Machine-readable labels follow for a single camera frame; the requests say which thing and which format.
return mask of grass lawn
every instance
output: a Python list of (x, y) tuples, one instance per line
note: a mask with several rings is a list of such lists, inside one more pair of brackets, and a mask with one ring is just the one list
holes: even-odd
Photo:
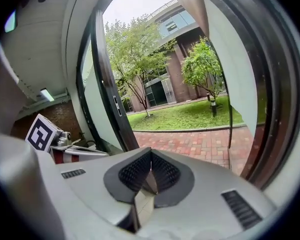
[[(128, 115), (133, 130), (180, 130), (208, 128), (229, 125), (228, 97), (217, 98), (219, 107), (217, 116), (213, 117), (210, 102), (202, 100), (179, 106), (150, 111), (153, 114), (146, 118), (146, 113)], [(233, 109), (233, 123), (242, 123), (241, 115)]]

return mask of modern building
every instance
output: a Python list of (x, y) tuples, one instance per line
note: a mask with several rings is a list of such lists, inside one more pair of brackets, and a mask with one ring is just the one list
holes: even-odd
[[(160, 46), (172, 39), (176, 40), (174, 51), (167, 54), (170, 59), (166, 69), (158, 70), (159, 77), (148, 79), (146, 83), (148, 107), (196, 100), (207, 96), (205, 89), (184, 83), (182, 76), (182, 61), (188, 55), (188, 49), (198, 42), (200, 37), (205, 36), (194, 18), (177, 0), (172, 0), (151, 13), (148, 20), (150, 23), (159, 23), (162, 38)], [(127, 113), (144, 110), (136, 95), (129, 95), (129, 91), (124, 93), (121, 100)]]

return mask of sky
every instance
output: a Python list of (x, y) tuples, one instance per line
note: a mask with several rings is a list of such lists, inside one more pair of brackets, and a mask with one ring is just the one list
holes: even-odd
[(113, 0), (103, 14), (103, 23), (115, 23), (116, 19), (129, 23), (132, 18), (153, 13), (171, 0)]

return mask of tree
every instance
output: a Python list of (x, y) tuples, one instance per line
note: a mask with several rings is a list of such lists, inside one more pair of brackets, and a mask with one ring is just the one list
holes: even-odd
[(188, 50), (189, 56), (183, 61), (182, 75), (184, 82), (206, 89), (216, 100), (224, 90), (222, 69), (217, 55), (209, 45), (208, 39), (200, 38), (200, 42)]
[(148, 112), (146, 83), (148, 78), (159, 77), (158, 69), (166, 66), (167, 52), (175, 40), (159, 47), (158, 25), (148, 23), (147, 15), (133, 18), (129, 24), (116, 20), (105, 24), (107, 51), (115, 79), (126, 85)]

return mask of fluorescent light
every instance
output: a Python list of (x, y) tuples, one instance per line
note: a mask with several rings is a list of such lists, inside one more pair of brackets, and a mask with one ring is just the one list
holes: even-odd
[(44, 97), (47, 98), (48, 101), (53, 102), (55, 99), (51, 96), (51, 94), (48, 92), (46, 88), (41, 90), (41, 93)]

